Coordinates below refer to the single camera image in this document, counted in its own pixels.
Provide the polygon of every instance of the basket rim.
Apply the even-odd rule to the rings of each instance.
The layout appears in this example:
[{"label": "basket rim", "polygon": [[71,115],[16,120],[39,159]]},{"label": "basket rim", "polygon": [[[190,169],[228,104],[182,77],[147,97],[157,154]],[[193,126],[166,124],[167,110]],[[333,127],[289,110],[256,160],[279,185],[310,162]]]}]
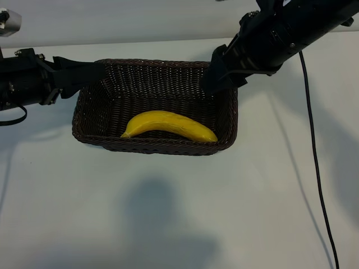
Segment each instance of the basket rim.
[{"label": "basket rim", "polygon": [[[137,66],[147,66],[147,67],[148,65],[151,65],[154,68],[163,67],[165,65],[166,67],[170,67],[170,68],[183,68],[183,69],[205,68],[209,65],[209,62],[204,62],[204,61],[188,62],[188,61],[167,61],[167,60],[158,60],[158,59],[101,59],[96,62],[103,64],[122,64],[122,65],[135,64]],[[172,138],[132,137],[129,140],[128,138],[120,138],[117,136],[99,136],[93,134],[85,134],[84,130],[78,124],[79,119],[81,118],[79,102],[81,100],[82,94],[83,91],[81,91],[79,94],[72,119],[72,134],[78,141],[82,143],[88,143],[88,144],[98,145],[103,147],[112,146],[114,143],[116,144],[121,143],[121,146],[123,145],[124,147],[129,147],[129,146],[136,147],[135,144],[140,143],[142,148],[147,146],[152,148],[166,147],[166,146],[171,146],[171,147],[182,146],[184,147],[183,150],[196,148],[200,146],[203,147],[203,149],[199,149],[199,151],[208,150],[209,152],[211,152],[214,149],[216,149],[215,152],[217,152],[218,150],[225,150],[230,146],[232,146],[237,137],[237,125],[238,125],[237,89],[229,90],[229,94],[232,99],[232,102],[229,104],[227,109],[229,111],[228,116],[233,119],[230,121],[230,126],[228,128],[228,133],[225,136],[225,139],[219,140],[218,142],[195,142],[195,141],[186,140],[185,138],[183,140],[179,140]]]}]

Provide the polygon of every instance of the white surface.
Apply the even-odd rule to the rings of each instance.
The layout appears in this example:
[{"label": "white surface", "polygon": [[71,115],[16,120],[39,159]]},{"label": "white surface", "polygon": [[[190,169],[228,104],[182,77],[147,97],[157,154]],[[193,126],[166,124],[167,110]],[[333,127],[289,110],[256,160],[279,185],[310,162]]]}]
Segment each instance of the white surface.
[{"label": "white surface", "polygon": [[[208,60],[227,42],[36,51],[80,61],[194,61]],[[332,33],[305,50],[324,198],[342,269],[359,268],[358,42],[359,33]],[[8,182],[0,268],[330,268],[299,58],[273,77],[250,77],[238,99],[235,144],[207,157],[84,145],[71,134],[75,98],[29,107],[24,123],[0,132],[0,186]]]},{"label": "white surface", "polygon": [[[233,38],[255,0],[2,0],[23,16],[4,47]],[[350,28],[359,30],[359,20]]]}]

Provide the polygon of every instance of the screw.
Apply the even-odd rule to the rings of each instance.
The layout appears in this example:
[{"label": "screw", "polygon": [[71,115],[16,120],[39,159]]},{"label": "screw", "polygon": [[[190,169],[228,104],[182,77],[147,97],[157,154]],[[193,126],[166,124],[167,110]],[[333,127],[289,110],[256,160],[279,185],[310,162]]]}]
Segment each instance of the screw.
[{"label": "screw", "polygon": [[249,18],[253,18],[253,17],[256,16],[258,13],[259,13],[258,10],[256,10],[256,11],[251,11],[251,12],[248,13],[248,17],[249,17]]},{"label": "screw", "polygon": [[9,88],[11,92],[15,91],[15,88],[13,87],[13,84],[11,82],[9,82]]}]

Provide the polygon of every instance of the white table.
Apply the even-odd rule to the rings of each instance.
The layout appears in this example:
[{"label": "white table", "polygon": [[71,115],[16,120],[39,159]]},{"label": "white table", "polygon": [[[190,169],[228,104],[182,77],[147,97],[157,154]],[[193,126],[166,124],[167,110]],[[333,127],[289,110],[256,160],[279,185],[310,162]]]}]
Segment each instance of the white table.
[{"label": "white table", "polygon": [[[208,61],[229,41],[36,52]],[[358,45],[359,33],[332,33],[304,51],[324,198],[348,269],[359,268]],[[248,81],[235,144],[206,157],[85,145],[71,133],[76,98],[30,106],[25,122],[0,131],[0,268],[330,268],[299,57]]]}]

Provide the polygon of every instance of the yellow banana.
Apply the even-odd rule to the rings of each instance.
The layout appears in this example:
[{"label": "yellow banana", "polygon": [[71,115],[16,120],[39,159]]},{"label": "yellow banana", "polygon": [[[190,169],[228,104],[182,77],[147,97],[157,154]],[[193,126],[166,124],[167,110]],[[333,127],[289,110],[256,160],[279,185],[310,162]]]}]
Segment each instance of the yellow banana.
[{"label": "yellow banana", "polygon": [[153,130],[167,131],[196,142],[217,142],[217,136],[207,127],[176,113],[153,110],[134,116],[121,137],[133,137]]}]

